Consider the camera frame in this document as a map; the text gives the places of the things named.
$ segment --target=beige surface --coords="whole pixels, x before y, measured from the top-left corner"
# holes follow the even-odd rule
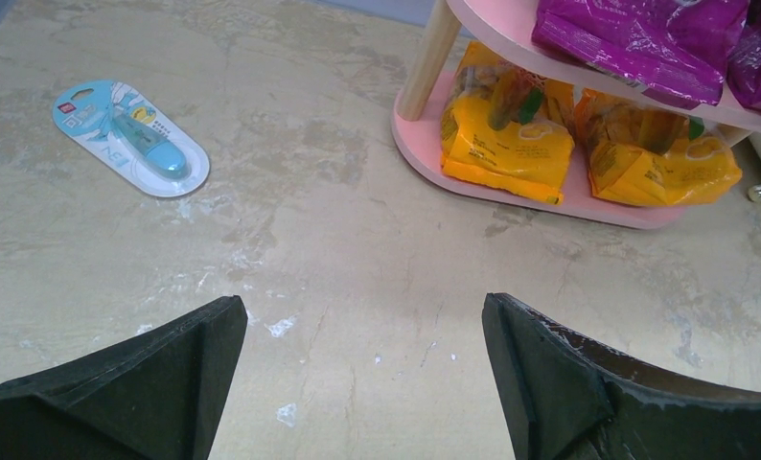
[[[0,381],[239,294],[213,458],[507,458],[479,319],[507,291],[761,391],[760,167],[650,233],[449,195],[389,133],[419,32],[294,2],[19,0],[0,27]],[[207,149],[202,189],[142,195],[56,130],[54,98],[104,78]]]

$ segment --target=yellow snack bag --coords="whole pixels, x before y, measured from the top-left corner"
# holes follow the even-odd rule
[[[742,178],[702,121],[586,89],[575,106],[592,195],[635,206],[707,204]]]
[[[572,85],[531,74],[472,42],[443,112],[443,173],[561,204],[572,115]]]

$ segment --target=floor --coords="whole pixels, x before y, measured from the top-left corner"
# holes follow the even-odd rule
[[[450,195],[389,131],[419,33],[308,2],[19,0],[0,27],[0,382],[239,294],[212,458],[508,458],[480,324],[507,291],[761,391],[749,151],[737,188],[656,232]],[[104,78],[207,149],[202,189],[142,195],[57,131],[56,96]]]

